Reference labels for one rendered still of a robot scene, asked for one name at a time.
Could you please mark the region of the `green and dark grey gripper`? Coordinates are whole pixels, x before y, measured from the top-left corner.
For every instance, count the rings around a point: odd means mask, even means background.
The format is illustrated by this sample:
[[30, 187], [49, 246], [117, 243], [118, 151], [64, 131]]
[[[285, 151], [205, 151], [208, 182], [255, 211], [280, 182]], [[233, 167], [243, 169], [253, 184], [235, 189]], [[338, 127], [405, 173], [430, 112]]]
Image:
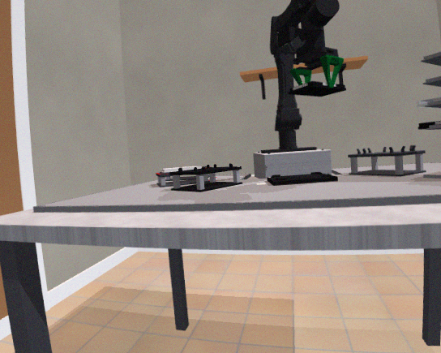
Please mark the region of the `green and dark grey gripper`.
[[[323, 32], [323, 46], [320, 46], [315, 50], [312, 50], [308, 53], [305, 53], [293, 59], [293, 64], [298, 65], [300, 62], [302, 62], [305, 63], [305, 66], [307, 66], [307, 67], [298, 67], [290, 70], [291, 75], [297, 81], [298, 85], [303, 84], [300, 75], [304, 75], [305, 83], [308, 83], [310, 82], [312, 70], [318, 67], [323, 67], [323, 72], [325, 74], [328, 87], [329, 88], [334, 87], [336, 77], [344, 62], [344, 59], [338, 56], [338, 50], [325, 47], [324, 32]], [[330, 77], [330, 65], [334, 66], [334, 70], [332, 73], [332, 80]]]

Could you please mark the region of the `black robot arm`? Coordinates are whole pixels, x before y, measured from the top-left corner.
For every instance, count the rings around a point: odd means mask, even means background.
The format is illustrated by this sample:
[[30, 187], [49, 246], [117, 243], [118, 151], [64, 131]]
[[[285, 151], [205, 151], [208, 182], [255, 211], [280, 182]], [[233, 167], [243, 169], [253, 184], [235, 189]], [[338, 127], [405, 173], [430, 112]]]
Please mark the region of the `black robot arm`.
[[[275, 131], [279, 132], [280, 147], [261, 150], [261, 153], [317, 150], [317, 147], [297, 147], [295, 130], [302, 125], [302, 115], [299, 117], [295, 95], [288, 94], [290, 88], [294, 87], [290, 70], [293, 69], [295, 54], [299, 57], [323, 46], [323, 26], [338, 12], [339, 7], [338, 0], [291, 0], [281, 15], [272, 17], [270, 51], [274, 54], [278, 72], [279, 100]], [[300, 23], [302, 29], [299, 28]]]

